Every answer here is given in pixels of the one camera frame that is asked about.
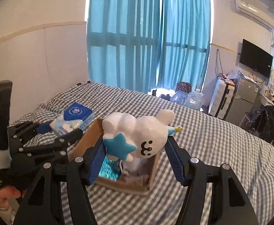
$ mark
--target metal pin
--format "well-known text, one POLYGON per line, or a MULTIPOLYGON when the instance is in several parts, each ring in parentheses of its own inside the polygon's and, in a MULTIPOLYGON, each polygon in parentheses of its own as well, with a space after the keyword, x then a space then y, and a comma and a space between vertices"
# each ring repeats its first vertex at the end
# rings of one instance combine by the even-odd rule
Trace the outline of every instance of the metal pin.
POLYGON ((43 167, 44 167, 45 169, 50 168, 50 166, 51 166, 51 164, 50 164, 49 162, 47 162, 47 163, 45 163, 45 164, 43 165, 43 167))
POLYGON ((75 162, 82 162, 84 160, 83 157, 76 157, 75 162))
POLYGON ((190 159, 190 161, 191 161, 192 163, 198 163, 198 162, 199 162, 199 159, 197 159, 196 157, 192 157, 192 158, 190 159))
POLYGON ((229 170, 230 166, 225 163, 225 164, 222 165, 222 168, 225 169, 225 170, 229 170))

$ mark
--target human hand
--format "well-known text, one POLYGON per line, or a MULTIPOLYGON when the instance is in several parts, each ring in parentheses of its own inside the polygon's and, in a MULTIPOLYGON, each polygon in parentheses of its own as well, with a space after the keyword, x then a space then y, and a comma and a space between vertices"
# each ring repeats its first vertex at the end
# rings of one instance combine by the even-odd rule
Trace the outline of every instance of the human hand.
POLYGON ((5 208, 10 206, 8 198, 20 198, 25 195, 25 192, 21 192, 13 186, 6 186, 0 189, 0 208, 5 208))

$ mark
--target cartoon bear figurine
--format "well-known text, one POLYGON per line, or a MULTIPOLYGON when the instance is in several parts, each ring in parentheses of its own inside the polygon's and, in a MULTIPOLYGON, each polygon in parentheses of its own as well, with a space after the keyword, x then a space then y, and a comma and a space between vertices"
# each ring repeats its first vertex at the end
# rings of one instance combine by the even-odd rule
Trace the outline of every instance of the cartoon bear figurine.
POLYGON ((146 159, 164 151, 168 135, 182 129, 181 126, 167 126, 174 117, 174 112, 168 109, 160 111, 156 117, 135 118, 121 112, 108 115, 102 122, 108 159, 131 162, 134 157, 146 159))

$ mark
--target air conditioner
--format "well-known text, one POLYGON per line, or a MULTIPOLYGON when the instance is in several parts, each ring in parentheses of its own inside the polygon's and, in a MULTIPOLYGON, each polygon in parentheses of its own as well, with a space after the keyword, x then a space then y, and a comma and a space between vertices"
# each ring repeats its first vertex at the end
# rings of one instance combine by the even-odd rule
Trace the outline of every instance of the air conditioner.
POLYGON ((245 16, 251 17, 254 20, 265 25, 269 30, 274 30, 274 16, 267 14, 260 9, 243 2, 241 0, 235 0, 236 12, 245 16))

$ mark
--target yellow star tip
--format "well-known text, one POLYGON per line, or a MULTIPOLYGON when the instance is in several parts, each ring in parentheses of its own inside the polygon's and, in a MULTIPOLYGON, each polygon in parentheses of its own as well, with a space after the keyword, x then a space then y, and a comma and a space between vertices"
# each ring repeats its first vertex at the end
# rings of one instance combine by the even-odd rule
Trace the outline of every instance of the yellow star tip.
POLYGON ((177 132, 181 132, 182 126, 180 126, 180 125, 179 125, 179 126, 176 126, 174 129, 175 129, 175 131, 177 131, 177 132))

